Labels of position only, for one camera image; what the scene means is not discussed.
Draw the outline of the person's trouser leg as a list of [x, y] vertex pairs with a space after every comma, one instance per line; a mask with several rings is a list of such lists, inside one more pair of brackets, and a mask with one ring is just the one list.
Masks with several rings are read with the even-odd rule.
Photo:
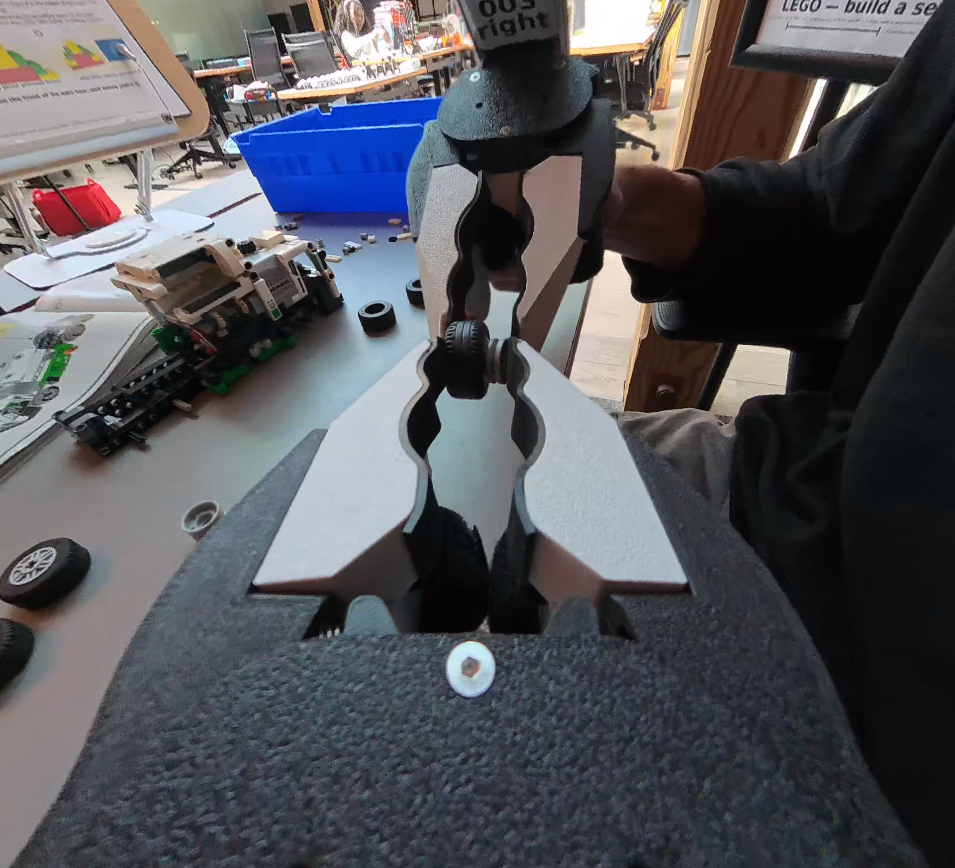
[[624, 411], [615, 419], [622, 433], [641, 438], [686, 486], [721, 516], [729, 516], [734, 418], [697, 408], [676, 408]]

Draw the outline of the black office chair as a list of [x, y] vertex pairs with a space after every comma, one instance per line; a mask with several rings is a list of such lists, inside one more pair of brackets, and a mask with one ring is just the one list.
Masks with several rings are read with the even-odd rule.
[[275, 91], [288, 88], [274, 28], [245, 30], [245, 40], [255, 81], [266, 83]]
[[299, 79], [319, 77], [339, 71], [333, 43], [321, 30], [283, 35], [286, 54]]
[[615, 118], [623, 120], [635, 114], [655, 131], [656, 123], [651, 110], [658, 86], [667, 40], [681, 18], [688, 0], [668, 0], [650, 44], [638, 63], [619, 54], [613, 60], [617, 79], [617, 109]]
[[193, 139], [181, 143], [183, 153], [159, 170], [162, 183], [172, 182], [180, 176], [191, 176], [194, 181], [203, 178], [203, 169], [209, 165], [224, 165], [235, 170], [241, 160], [237, 149], [229, 145], [228, 134], [222, 135], [215, 117], [205, 131]]

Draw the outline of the person's right hand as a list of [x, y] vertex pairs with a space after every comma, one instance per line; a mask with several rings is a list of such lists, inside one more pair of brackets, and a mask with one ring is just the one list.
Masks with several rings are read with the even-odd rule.
[[696, 173], [619, 166], [603, 205], [603, 246], [656, 269], [681, 269], [703, 240], [707, 211], [705, 187]]

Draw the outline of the white lego truck model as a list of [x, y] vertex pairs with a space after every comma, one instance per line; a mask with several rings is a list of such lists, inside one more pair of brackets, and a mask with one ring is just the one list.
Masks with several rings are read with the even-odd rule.
[[147, 311], [161, 356], [54, 420], [100, 456], [146, 434], [208, 391], [239, 380], [295, 347], [300, 325], [344, 303], [326, 252], [277, 226], [245, 240], [211, 228], [162, 241], [119, 261], [110, 283]]

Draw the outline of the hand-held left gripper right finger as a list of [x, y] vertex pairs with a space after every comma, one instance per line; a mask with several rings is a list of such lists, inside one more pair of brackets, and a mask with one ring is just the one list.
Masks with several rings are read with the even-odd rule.
[[571, 599], [685, 594], [689, 580], [615, 419], [519, 339], [507, 343], [516, 470], [507, 631], [538, 633]]

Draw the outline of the printed instruction sheet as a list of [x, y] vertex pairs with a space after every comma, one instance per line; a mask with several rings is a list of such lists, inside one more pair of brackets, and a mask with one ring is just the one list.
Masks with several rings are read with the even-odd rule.
[[4, 140], [164, 131], [187, 113], [107, 0], [1, 0]]

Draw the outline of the blue plastic bin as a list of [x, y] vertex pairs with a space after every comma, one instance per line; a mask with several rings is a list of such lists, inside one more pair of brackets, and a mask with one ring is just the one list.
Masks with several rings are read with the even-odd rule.
[[405, 214], [406, 181], [437, 97], [311, 108], [232, 135], [279, 214]]

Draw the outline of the wooden office table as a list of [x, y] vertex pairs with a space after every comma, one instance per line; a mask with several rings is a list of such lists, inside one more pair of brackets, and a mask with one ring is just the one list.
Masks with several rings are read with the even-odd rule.
[[640, 59], [647, 53], [649, 50], [653, 39], [653, 31], [651, 30], [651, 35], [639, 42], [627, 42], [627, 43], [595, 43], [591, 41], [585, 41], [581, 37], [573, 37], [570, 43], [569, 54], [574, 57], [579, 58], [596, 58], [600, 56], [616, 56], [623, 55], [633, 61], [640, 61]]
[[450, 85], [452, 64], [439, 63], [431, 68], [423, 68], [403, 74], [391, 74], [368, 79], [360, 83], [333, 85], [318, 89], [288, 89], [276, 94], [276, 101], [296, 105], [329, 105], [340, 99], [357, 98], [364, 101], [368, 96], [373, 99], [415, 97], [424, 80], [434, 80], [435, 95]]

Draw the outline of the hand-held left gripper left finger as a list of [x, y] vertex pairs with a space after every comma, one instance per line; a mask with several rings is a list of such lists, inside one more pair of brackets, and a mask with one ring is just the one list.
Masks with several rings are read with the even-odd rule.
[[440, 555], [428, 451], [442, 351], [423, 342], [329, 426], [252, 581], [262, 594], [375, 597], [415, 631]]

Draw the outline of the wooden post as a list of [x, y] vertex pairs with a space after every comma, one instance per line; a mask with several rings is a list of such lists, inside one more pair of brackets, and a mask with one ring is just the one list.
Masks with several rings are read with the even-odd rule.
[[[794, 75], [731, 66], [747, 0], [702, 0], [670, 166], [710, 168], [730, 158], [781, 160], [792, 146], [811, 86]], [[624, 408], [696, 405], [718, 359], [712, 342], [669, 340], [643, 304], [630, 357]]]

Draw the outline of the lego instruction booklet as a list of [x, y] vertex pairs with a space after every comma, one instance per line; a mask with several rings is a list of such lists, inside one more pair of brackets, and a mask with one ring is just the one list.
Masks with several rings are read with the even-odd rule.
[[52, 313], [1, 319], [2, 473], [61, 428], [55, 415], [86, 404], [156, 346], [147, 313]]

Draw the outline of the person's right forearm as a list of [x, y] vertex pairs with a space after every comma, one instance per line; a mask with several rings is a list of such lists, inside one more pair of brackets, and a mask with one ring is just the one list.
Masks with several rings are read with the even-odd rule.
[[899, 222], [865, 147], [830, 130], [785, 163], [737, 158], [696, 173], [707, 196], [703, 240], [690, 262], [665, 271], [623, 258], [634, 298], [744, 301], [819, 310], [860, 302]]

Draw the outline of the lego wheel with grey rim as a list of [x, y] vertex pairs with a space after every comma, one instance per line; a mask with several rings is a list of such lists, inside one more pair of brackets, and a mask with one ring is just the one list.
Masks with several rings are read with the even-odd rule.
[[43, 540], [15, 557], [1, 575], [1, 600], [41, 610], [70, 595], [91, 566], [89, 551], [68, 538]]

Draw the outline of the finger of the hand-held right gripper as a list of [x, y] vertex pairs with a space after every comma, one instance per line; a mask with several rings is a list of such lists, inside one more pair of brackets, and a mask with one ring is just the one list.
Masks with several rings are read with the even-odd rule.
[[462, 165], [446, 165], [432, 171], [415, 246], [432, 341], [443, 338], [449, 322], [448, 283], [459, 259], [457, 229], [477, 195], [478, 177]]
[[581, 172], [581, 156], [551, 156], [527, 171], [521, 182], [531, 233], [519, 258], [522, 285], [512, 334], [537, 351], [543, 348], [582, 252]]

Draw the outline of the wooden document stand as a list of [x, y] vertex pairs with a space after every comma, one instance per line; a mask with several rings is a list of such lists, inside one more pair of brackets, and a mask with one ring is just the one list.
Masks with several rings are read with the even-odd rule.
[[[154, 29], [136, 0], [107, 0], [123, 24], [136, 38], [148, 58], [187, 105], [185, 117], [161, 131], [137, 129], [125, 134], [93, 136], [84, 141], [56, 141], [43, 146], [14, 146], [2, 137], [2, 195], [20, 222], [27, 252], [6, 264], [3, 271], [33, 291], [45, 290], [98, 272], [162, 241], [205, 230], [208, 218], [177, 211], [152, 213], [152, 152], [167, 143], [190, 140], [209, 123], [209, 111], [202, 92], [182, 64]], [[30, 226], [29, 207], [20, 184], [76, 165], [102, 158], [134, 155], [137, 158], [137, 212], [122, 217], [100, 230], [91, 230], [48, 245], [39, 240]]]

